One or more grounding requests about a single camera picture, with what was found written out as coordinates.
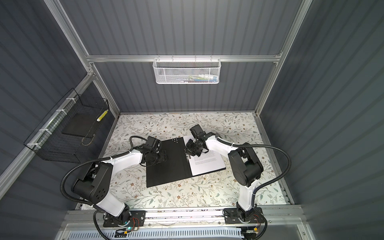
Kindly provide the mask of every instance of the table surface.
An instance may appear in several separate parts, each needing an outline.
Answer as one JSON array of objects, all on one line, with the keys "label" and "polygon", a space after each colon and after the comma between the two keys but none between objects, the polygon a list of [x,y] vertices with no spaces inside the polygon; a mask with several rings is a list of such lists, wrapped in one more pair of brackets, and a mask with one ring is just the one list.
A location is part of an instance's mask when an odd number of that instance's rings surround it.
[{"label": "table surface", "polygon": [[[218,132],[234,143],[262,143],[252,113],[127,114],[118,119],[104,156],[130,149],[129,137],[132,135],[172,139],[191,135],[189,129],[196,124],[200,124],[206,132]],[[135,146],[141,143],[142,140],[133,139]],[[260,182],[275,178],[265,148],[254,149],[264,167]],[[135,209],[234,206],[239,195],[239,184],[233,177],[229,160],[223,160],[226,170],[150,188],[146,187],[145,167],[137,165],[112,176],[109,189],[118,199]],[[257,205],[286,204],[277,182],[260,189],[255,200]],[[84,205],[81,209],[92,208]]]}]

